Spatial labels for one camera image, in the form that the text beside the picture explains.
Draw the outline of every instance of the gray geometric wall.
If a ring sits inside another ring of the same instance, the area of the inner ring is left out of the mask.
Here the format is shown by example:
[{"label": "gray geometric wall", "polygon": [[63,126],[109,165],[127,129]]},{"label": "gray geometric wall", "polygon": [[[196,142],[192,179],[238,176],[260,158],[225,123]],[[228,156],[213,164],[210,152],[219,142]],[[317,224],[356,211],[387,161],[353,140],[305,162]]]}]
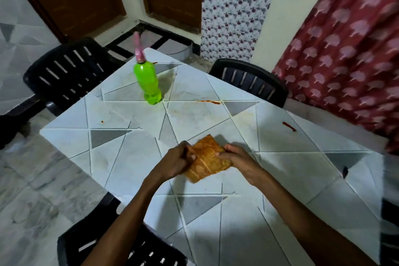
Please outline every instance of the gray geometric wall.
[{"label": "gray geometric wall", "polygon": [[59,45],[27,0],[0,0],[0,115],[33,95],[22,76]]}]

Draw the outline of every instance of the person's right hand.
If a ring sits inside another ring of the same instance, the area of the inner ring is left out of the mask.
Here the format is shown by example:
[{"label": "person's right hand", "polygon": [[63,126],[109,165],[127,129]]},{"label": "person's right hand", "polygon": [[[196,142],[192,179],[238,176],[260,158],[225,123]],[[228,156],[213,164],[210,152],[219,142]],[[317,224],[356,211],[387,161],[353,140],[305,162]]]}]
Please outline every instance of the person's right hand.
[{"label": "person's right hand", "polygon": [[226,144],[224,148],[226,152],[217,153],[217,156],[221,159],[230,160],[244,178],[251,185],[255,185],[262,167],[243,148],[233,144]]}]

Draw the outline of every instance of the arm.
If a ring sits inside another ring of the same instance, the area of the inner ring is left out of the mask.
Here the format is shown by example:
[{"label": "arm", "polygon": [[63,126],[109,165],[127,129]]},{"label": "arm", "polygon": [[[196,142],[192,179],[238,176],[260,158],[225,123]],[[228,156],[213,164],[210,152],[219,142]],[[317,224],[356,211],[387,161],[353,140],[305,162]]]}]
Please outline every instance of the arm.
[{"label": "arm", "polygon": [[225,145],[225,148],[227,152],[219,153],[219,157],[232,161],[247,181],[265,195],[316,266],[376,265],[355,244],[294,198],[243,148],[232,144]]},{"label": "arm", "polygon": [[167,152],[144,179],[137,194],[108,228],[82,266],[125,265],[153,195],[163,182],[182,173],[195,160],[194,155],[186,158],[188,146],[187,142],[182,142]]}]

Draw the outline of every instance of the chair backrest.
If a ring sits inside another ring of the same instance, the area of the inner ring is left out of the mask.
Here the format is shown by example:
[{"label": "chair backrest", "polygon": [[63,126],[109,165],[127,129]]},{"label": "chair backrest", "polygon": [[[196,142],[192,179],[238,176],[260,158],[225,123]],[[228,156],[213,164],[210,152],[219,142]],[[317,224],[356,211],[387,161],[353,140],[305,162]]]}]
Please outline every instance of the chair backrest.
[{"label": "chair backrest", "polygon": [[[60,266],[79,266],[91,253],[98,240],[118,217],[120,201],[107,193],[96,208],[58,238],[57,255]],[[130,265],[186,265],[187,258],[179,250],[165,243],[144,223],[130,249]]]},{"label": "chair backrest", "polygon": [[85,37],[44,54],[28,68],[23,80],[44,102],[53,102],[64,111],[123,64]]},{"label": "chair backrest", "polygon": [[248,62],[218,59],[209,74],[278,107],[287,99],[287,87],[278,77]]}]

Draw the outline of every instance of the green spray bottle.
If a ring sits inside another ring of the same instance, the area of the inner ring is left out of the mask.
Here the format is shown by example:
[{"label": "green spray bottle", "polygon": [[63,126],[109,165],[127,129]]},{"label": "green spray bottle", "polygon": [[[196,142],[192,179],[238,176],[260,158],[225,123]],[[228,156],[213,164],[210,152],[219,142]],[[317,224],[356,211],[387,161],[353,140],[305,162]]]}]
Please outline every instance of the green spray bottle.
[{"label": "green spray bottle", "polygon": [[156,104],[161,101],[162,94],[158,87],[158,78],[156,76],[154,64],[146,60],[140,44],[140,35],[138,32],[134,33],[134,41],[137,60],[133,68],[134,74],[136,75],[138,85],[140,85],[144,92],[144,99],[149,104]]}]

